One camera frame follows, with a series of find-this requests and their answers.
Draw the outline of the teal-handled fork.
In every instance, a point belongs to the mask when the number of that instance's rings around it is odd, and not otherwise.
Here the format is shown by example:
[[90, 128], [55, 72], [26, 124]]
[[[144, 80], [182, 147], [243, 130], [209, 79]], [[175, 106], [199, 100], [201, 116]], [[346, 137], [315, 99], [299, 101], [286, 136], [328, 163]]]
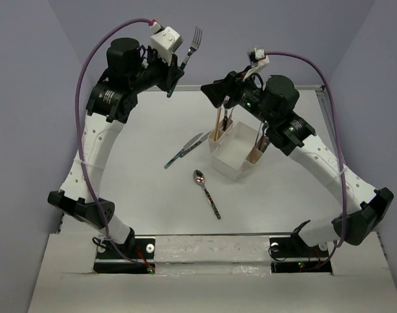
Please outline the teal-handled fork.
[[201, 41], [202, 41], [202, 34], [203, 31], [201, 28], [199, 28], [198, 26], [195, 27], [195, 31], [194, 31], [194, 37], [192, 39], [191, 45], [188, 49], [187, 55], [185, 56], [185, 58], [183, 59], [183, 62], [180, 65], [180, 69], [182, 71], [185, 70], [189, 59], [192, 57], [192, 55], [197, 52], [197, 50], [199, 49], [200, 45], [201, 45]]

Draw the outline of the white chopstick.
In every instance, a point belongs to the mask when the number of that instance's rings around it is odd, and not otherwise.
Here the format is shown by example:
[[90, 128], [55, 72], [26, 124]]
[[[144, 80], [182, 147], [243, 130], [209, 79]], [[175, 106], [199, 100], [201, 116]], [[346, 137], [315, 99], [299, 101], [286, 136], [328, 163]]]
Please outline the white chopstick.
[[216, 118], [216, 125], [215, 125], [215, 131], [214, 131], [214, 141], [217, 141], [220, 137], [220, 132], [222, 129], [222, 108], [218, 108], [217, 111], [217, 118]]

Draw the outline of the pink-handled knife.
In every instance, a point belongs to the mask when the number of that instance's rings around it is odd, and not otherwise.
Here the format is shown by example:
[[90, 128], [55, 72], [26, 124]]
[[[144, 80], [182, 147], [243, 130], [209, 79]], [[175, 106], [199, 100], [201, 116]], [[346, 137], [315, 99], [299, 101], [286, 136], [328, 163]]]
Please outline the pink-handled knife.
[[261, 136], [261, 131], [263, 130], [263, 126], [264, 126], [264, 123], [263, 123], [263, 122], [260, 122], [258, 131], [257, 131], [257, 135], [256, 135], [256, 140], [255, 140], [255, 142], [254, 142], [254, 150], [255, 150], [255, 151], [257, 151], [258, 142], [259, 142], [259, 138], [260, 138], [260, 136]]

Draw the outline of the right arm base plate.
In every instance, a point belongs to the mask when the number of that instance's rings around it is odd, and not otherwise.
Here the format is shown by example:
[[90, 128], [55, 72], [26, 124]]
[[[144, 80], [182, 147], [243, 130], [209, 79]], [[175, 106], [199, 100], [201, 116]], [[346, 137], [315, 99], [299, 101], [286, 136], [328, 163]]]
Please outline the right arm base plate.
[[326, 244], [309, 247], [293, 237], [270, 237], [268, 254], [272, 274], [333, 272]]

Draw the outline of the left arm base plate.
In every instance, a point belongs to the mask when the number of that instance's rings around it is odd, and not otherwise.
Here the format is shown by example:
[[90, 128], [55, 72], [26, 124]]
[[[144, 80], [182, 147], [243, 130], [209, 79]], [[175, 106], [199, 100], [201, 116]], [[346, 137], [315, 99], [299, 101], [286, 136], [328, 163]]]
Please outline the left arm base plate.
[[104, 237], [92, 237], [96, 246], [93, 271], [98, 274], [129, 274], [153, 275], [155, 274], [154, 253], [156, 250], [156, 237], [136, 236], [134, 248], [127, 256], [122, 256], [109, 240]]

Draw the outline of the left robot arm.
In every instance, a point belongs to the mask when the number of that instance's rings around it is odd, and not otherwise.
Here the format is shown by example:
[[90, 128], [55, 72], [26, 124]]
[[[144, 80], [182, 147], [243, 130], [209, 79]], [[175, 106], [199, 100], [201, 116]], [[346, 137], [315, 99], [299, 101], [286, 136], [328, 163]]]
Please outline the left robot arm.
[[107, 235], [111, 249], [121, 258], [133, 252], [134, 230], [117, 217], [112, 201], [100, 198], [102, 175], [138, 94], [153, 86], [168, 92], [184, 74], [175, 54], [181, 42], [168, 31], [152, 36], [148, 47], [134, 38], [111, 42], [106, 52], [108, 66], [86, 106], [81, 145], [65, 182], [48, 196], [49, 204]]

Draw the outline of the black-handled fork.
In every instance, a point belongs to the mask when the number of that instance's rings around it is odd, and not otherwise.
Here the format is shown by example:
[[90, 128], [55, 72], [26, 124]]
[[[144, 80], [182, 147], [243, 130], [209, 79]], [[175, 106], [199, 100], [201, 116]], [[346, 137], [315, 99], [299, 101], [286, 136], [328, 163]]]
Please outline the black-handled fork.
[[228, 109], [224, 108], [224, 117], [222, 120], [222, 130], [225, 131], [228, 126]]

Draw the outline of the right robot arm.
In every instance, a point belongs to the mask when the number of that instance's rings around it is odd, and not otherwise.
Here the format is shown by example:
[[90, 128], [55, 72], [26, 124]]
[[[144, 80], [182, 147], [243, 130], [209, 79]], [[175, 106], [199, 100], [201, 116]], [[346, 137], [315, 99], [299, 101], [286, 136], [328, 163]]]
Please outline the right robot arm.
[[340, 239], [359, 246], [383, 220], [393, 192], [362, 180], [295, 113], [300, 93], [288, 77], [273, 75], [264, 87], [257, 86], [258, 78], [259, 74], [246, 77], [231, 71], [200, 89], [215, 108], [240, 106], [262, 122], [269, 143], [310, 172], [341, 205], [342, 212], [332, 220], [310, 219], [297, 226], [289, 240], [291, 251], [303, 256], [313, 246]]

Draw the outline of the pink-handled fork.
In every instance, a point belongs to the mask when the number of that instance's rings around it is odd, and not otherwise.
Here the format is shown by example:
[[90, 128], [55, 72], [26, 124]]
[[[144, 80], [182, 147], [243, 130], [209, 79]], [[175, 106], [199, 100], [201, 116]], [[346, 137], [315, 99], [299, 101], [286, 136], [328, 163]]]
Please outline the pink-handled fork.
[[228, 115], [228, 121], [227, 121], [227, 125], [226, 125], [226, 130], [230, 127], [230, 125], [232, 124], [232, 117], [233, 117], [233, 111], [234, 111], [235, 107], [232, 107], [229, 115]]

